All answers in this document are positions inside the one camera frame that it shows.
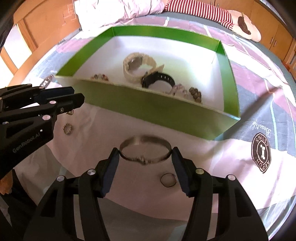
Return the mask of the gold flower brooch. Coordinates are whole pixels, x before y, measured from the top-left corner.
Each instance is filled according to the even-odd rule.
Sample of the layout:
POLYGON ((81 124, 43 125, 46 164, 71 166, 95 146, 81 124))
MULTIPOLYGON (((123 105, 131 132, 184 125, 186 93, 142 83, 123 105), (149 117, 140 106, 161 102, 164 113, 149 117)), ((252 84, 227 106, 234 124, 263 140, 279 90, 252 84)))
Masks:
POLYGON ((68 115, 73 115, 73 114, 74 114, 74 109, 71 110, 71 111, 68 111, 66 114, 68 114, 68 115))

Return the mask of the striped bed sheet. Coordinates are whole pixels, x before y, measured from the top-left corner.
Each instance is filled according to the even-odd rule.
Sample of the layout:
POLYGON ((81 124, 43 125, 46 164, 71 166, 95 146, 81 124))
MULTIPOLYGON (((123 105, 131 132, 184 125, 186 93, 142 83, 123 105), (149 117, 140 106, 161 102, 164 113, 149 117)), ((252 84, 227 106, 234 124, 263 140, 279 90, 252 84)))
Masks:
POLYGON ((157 26, 221 41, 237 86, 240 120, 213 140, 84 104, 60 114, 54 138, 15 167, 35 203, 58 176, 79 177, 121 151, 101 212, 111 240, 180 240, 193 199, 182 192, 171 151, 212 176, 239 181, 273 238, 295 208, 295 83, 281 61, 260 44, 219 28, 180 20, 178 14, 142 16, 81 31, 37 65, 58 71, 87 43, 111 27, 157 26))

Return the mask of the cream white wristwatch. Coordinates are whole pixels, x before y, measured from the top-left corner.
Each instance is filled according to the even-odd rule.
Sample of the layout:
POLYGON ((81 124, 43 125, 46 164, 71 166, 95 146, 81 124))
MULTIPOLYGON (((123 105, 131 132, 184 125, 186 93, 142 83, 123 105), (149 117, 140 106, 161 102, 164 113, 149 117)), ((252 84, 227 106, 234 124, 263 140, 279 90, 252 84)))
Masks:
POLYGON ((122 62, 123 74, 125 79, 130 83, 140 83, 143 77, 155 72, 162 72, 165 65, 157 65, 153 57, 140 52, 129 54, 122 62), (149 69, 142 75, 136 74, 136 71, 143 66, 149 66, 149 69))

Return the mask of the pink pillow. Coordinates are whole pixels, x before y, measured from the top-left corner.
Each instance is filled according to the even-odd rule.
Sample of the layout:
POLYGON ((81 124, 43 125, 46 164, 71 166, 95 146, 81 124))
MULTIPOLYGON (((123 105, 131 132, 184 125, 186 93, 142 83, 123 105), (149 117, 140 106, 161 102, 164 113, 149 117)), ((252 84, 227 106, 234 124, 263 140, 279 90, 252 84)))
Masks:
POLYGON ((83 31, 94 30, 139 16, 160 14, 166 1, 74 1, 75 13, 83 31))

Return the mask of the black wristwatch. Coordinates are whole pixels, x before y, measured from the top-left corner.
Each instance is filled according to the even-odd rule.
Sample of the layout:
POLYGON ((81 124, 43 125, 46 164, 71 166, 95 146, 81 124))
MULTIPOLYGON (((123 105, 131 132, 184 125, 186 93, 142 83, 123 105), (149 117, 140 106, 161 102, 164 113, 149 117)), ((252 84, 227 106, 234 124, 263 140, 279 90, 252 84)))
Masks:
POLYGON ((170 75, 158 71, 145 75, 141 80, 141 85, 143 88, 148 88, 150 85, 154 84, 157 81, 164 81, 168 83, 171 87, 175 86, 175 81, 170 75))

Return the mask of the green cardboard box tray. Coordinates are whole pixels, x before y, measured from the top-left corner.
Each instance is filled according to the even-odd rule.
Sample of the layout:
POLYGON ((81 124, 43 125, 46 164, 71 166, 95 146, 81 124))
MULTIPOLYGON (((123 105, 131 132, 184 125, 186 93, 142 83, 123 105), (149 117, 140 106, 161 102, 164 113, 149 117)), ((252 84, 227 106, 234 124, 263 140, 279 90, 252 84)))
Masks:
POLYGON ((88 104, 213 140, 240 120, 221 41, 186 30, 117 26, 81 48, 58 82, 88 104))

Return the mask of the striped plush toy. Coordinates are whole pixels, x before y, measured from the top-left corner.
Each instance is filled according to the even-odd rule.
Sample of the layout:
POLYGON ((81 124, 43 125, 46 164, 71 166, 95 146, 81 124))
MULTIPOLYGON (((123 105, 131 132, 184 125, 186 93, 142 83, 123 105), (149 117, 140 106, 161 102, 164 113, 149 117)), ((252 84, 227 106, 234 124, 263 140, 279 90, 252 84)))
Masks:
POLYGON ((233 31, 241 37, 254 42, 261 41, 261 33, 247 15, 235 10, 221 9, 217 6, 193 0, 164 1, 165 11, 197 16, 233 31))

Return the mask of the wooden wall cabinets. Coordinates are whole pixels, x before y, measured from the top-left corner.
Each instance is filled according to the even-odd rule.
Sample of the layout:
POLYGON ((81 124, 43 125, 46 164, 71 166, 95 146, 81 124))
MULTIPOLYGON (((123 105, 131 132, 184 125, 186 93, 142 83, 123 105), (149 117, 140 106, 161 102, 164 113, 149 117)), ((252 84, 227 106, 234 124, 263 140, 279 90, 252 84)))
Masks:
POLYGON ((274 53, 295 77, 295 38, 287 26, 260 1, 207 1, 222 9, 246 14, 261 33, 260 43, 274 53))

